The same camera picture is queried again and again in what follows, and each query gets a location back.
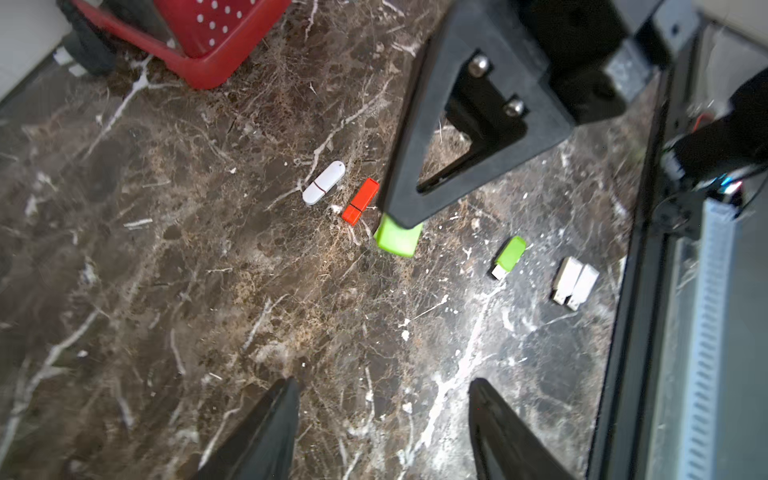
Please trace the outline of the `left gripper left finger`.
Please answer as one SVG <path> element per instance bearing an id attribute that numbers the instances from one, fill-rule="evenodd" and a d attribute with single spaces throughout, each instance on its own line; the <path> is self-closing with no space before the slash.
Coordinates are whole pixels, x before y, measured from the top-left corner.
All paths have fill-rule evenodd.
<path id="1" fill-rule="evenodd" d="M 299 401 L 295 378 L 275 382 L 194 477 L 287 479 L 299 427 Z"/>

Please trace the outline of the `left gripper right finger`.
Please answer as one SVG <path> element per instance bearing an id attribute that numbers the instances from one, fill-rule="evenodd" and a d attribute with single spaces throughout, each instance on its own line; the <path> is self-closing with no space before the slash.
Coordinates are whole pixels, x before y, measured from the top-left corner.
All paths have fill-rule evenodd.
<path id="1" fill-rule="evenodd" d="M 484 378 L 469 386 L 469 434 L 479 479 L 570 479 L 497 390 Z"/>

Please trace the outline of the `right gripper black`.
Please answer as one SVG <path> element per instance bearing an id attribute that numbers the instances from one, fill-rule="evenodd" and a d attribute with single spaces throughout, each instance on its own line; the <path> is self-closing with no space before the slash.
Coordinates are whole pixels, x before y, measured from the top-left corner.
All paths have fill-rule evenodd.
<path id="1" fill-rule="evenodd" d="M 560 144 L 574 121 L 623 115 L 699 25 L 683 0 L 454 2 L 412 68 L 380 209 L 413 228 Z M 421 180 L 441 118 L 470 147 Z"/>

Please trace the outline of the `green usb drive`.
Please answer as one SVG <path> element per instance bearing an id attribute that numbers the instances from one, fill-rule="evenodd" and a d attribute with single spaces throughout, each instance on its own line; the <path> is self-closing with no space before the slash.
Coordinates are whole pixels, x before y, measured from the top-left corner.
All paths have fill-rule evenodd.
<path id="1" fill-rule="evenodd" d="M 511 237 L 496 256 L 491 276 L 496 280 L 504 279 L 515 268 L 526 248 L 526 241 L 522 237 Z"/>
<path id="2" fill-rule="evenodd" d="M 407 229 L 398 225 L 389 215 L 383 214 L 374 238 L 380 249 L 400 257 L 412 258 L 422 230 L 422 223 Z"/>

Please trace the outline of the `white usb drive red end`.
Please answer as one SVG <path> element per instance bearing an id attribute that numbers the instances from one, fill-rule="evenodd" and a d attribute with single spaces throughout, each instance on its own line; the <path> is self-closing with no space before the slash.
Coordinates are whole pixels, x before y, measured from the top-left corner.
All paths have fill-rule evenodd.
<path id="1" fill-rule="evenodd" d="M 333 189 L 346 173 L 346 166 L 341 161 L 329 164 L 302 192 L 302 200 L 306 205 L 318 203 Z"/>

